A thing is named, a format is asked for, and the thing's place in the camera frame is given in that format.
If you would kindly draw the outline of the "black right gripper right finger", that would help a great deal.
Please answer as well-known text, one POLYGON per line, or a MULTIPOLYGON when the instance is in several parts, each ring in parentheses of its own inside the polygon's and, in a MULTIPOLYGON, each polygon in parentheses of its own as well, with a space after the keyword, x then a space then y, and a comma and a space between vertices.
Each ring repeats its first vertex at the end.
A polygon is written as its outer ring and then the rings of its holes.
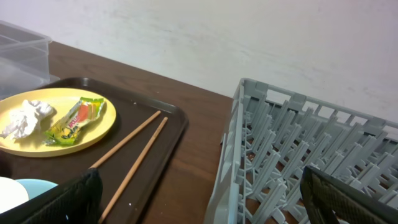
POLYGON ((397 224, 396 209, 313 166, 304 168, 300 191, 310 223, 397 224))

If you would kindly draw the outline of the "white cup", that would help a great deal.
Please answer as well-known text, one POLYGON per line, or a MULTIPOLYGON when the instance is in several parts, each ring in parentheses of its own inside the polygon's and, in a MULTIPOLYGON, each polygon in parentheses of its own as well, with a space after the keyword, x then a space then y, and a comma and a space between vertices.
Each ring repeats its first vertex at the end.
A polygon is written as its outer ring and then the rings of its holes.
POLYGON ((26 189, 16 180, 1 177, 0 183, 1 213, 17 207, 29 200, 26 189))

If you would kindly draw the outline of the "wooden chopstick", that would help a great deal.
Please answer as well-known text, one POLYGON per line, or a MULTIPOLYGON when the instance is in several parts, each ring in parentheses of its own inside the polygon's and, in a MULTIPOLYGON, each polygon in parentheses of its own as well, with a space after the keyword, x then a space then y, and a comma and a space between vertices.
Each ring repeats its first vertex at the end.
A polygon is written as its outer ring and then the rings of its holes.
POLYGON ((128 183, 132 179, 133 175, 136 173, 137 169, 139 168, 141 162, 144 160, 146 154, 149 152, 149 149, 152 147, 153 143, 157 139, 158 135, 160 134, 161 130, 165 126, 166 122, 168 120, 168 117, 165 117, 162 122, 159 124, 158 128, 155 130, 154 134, 152 137, 149 139, 148 143, 140 153, 139 157, 137 160, 133 163, 132 167, 130 168, 129 172, 125 176, 124 180, 121 182, 121 185, 118 187, 117 191, 113 195, 112 199, 110 202, 107 204, 106 208, 104 209, 102 215, 100 216, 98 220, 98 224, 102 224, 104 220, 106 219, 107 215, 113 208, 114 204, 117 202, 119 197, 122 195, 124 192, 125 188, 127 187, 128 183))
POLYGON ((120 148, 122 148, 128 141, 130 141, 135 135, 137 135, 141 130, 143 130, 148 124, 150 124, 156 117, 160 115, 160 111, 156 111, 152 116, 146 119, 142 124, 140 124, 135 130, 128 134, 124 139, 112 147, 105 155, 98 159, 90 168, 98 168, 106 160, 108 160, 113 154, 115 154, 120 148))

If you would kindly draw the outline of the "yellow plate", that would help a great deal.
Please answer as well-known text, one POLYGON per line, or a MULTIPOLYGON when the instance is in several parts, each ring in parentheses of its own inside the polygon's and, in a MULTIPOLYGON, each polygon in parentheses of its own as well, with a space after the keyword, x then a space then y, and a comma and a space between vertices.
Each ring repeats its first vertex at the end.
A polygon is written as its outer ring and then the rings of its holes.
POLYGON ((11 113, 28 101, 48 103, 53 112, 40 129, 22 139, 1 138, 1 149, 24 157, 55 157, 85 149, 102 139, 116 120, 116 108, 97 93, 76 88, 33 90, 1 100, 1 129, 11 123, 11 113))

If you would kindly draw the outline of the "green snack wrapper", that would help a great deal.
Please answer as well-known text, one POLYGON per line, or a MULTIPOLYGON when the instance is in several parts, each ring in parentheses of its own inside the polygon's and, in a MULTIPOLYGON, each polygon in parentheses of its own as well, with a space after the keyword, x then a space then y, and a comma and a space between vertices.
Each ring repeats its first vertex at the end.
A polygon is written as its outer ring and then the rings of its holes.
POLYGON ((74 145, 83 127, 100 117, 104 104, 104 98, 81 97, 64 117, 44 132, 47 137, 44 144, 49 146, 74 145))

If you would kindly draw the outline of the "blue bowl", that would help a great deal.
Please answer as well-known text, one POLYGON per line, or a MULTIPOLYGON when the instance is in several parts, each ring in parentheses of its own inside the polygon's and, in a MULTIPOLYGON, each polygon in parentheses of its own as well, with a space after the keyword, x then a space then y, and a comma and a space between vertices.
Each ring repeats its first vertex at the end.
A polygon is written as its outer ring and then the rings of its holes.
POLYGON ((26 189, 29 200, 57 186, 56 183, 41 179, 17 179, 16 181, 26 189))

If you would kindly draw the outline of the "white tissue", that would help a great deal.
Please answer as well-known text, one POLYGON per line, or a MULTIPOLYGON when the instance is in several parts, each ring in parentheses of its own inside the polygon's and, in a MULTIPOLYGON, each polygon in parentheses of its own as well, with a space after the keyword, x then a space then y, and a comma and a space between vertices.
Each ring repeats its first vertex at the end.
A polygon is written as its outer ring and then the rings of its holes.
POLYGON ((11 136, 13 140, 26 138, 40 130, 41 121, 53 112, 54 108, 44 101, 24 100, 21 109, 9 113, 10 123, 1 132, 1 137, 11 136))

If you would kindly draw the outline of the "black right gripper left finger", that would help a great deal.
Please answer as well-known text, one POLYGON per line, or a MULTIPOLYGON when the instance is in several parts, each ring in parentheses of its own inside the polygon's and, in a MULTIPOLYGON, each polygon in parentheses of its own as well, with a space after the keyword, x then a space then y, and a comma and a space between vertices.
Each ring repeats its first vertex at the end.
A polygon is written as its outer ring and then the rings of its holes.
POLYGON ((96 168, 1 214, 1 224, 97 223, 103 183, 96 168))

